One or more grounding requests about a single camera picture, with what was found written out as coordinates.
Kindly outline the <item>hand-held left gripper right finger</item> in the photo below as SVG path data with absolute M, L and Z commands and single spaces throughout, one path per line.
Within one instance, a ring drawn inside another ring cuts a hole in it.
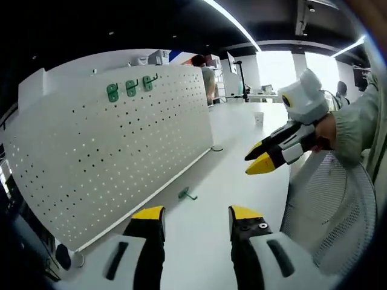
M 229 206 L 231 260 L 238 289 L 333 289 L 338 275 L 326 275 L 312 256 L 286 234 L 274 233 L 263 215 Z

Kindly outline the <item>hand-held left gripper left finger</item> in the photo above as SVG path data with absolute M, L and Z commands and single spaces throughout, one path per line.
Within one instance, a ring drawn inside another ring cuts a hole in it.
M 122 234 L 114 234 L 86 255 L 83 266 L 56 289 L 160 289 L 165 260 L 165 208 L 133 214 Z

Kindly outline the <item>person's right hand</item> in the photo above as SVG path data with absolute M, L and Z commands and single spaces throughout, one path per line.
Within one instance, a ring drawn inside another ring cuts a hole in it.
M 317 143 L 312 148 L 313 152 L 321 150 L 334 150 L 336 147 L 336 121 L 332 113 L 327 114 L 316 125 Z

